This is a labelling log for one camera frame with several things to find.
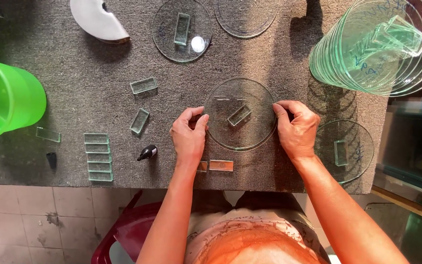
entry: hand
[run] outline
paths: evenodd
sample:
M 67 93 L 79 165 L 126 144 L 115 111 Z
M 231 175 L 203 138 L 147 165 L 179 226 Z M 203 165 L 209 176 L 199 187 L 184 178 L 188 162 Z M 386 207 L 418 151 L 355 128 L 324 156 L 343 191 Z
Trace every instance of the hand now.
M 187 108 L 173 123 L 170 129 L 178 165 L 192 165 L 198 167 L 204 150 L 204 136 L 209 116 L 198 119 L 204 106 Z
M 287 110 L 294 114 L 289 121 Z M 279 101 L 273 104 L 278 118 L 279 141 L 291 161 L 315 157 L 314 144 L 320 117 L 299 101 Z

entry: green plastic pitcher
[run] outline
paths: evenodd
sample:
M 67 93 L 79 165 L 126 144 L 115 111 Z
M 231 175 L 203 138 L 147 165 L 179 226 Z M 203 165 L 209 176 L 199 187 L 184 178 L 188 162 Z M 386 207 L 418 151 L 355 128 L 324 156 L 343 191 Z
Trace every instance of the green plastic pitcher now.
M 45 108 L 45 91 L 37 78 L 0 63 L 0 135 L 36 123 Z

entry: person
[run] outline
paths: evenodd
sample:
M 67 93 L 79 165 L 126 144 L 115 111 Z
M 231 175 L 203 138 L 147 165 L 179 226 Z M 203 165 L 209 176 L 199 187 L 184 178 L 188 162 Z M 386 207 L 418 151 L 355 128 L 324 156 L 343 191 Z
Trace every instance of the person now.
M 197 118 L 203 109 L 186 109 L 170 129 L 177 153 L 175 171 L 137 264 L 329 263 L 292 194 L 245 192 L 232 208 L 222 191 L 220 196 L 217 191 L 193 191 L 209 119 Z M 320 117 L 299 101 L 279 101 L 273 110 L 281 145 L 300 173 L 339 261 L 408 263 L 314 154 Z M 294 114 L 292 121 L 286 110 Z

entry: red plastic chair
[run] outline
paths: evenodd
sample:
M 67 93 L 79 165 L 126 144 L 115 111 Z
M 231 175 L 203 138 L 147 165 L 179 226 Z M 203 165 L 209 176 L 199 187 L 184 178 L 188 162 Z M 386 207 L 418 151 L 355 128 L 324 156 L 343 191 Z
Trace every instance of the red plastic chair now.
M 91 264 L 112 264 L 110 261 L 110 247 L 118 241 L 131 259 L 136 262 L 139 252 L 143 247 L 152 222 L 159 212 L 162 202 L 149 203 L 135 208 L 136 203 L 143 194 L 139 191 L 110 228 L 92 255 Z

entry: glass disc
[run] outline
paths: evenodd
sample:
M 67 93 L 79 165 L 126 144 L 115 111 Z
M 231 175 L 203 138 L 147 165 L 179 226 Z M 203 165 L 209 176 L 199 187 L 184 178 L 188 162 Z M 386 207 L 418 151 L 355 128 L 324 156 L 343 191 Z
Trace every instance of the glass disc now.
M 214 13 L 221 27 L 239 38 L 251 38 L 263 33 L 273 23 L 276 1 L 214 0 Z
M 274 98 L 260 82 L 234 77 L 210 93 L 208 135 L 225 149 L 247 151 L 261 146 L 276 128 Z
M 176 33 L 185 35 L 186 40 L 176 38 L 179 36 Z M 208 11 L 194 0 L 167 1 L 152 22 L 154 43 L 165 57 L 176 62 L 190 62 L 201 56 L 211 42 L 211 35 Z
M 374 142 L 362 125 L 341 119 L 319 127 L 314 151 L 332 177 L 346 183 L 367 170 L 374 157 Z

